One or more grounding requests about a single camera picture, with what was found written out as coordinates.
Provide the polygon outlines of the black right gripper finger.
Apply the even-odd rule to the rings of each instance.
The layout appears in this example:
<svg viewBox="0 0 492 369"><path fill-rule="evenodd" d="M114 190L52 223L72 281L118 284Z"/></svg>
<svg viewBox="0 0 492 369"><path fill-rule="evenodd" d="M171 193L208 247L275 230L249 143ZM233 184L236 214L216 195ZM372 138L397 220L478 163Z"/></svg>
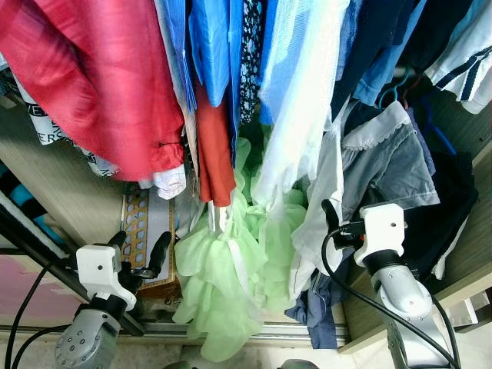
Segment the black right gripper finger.
<svg viewBox="0 0 492 369"><path fill-rule="evenodd" d="M322 210L324 211L324 221L327 225L327 235L337 235L342 229L340 217L335 211L334 205L331 203L331 199L324 199L322 201Z"/></svg>

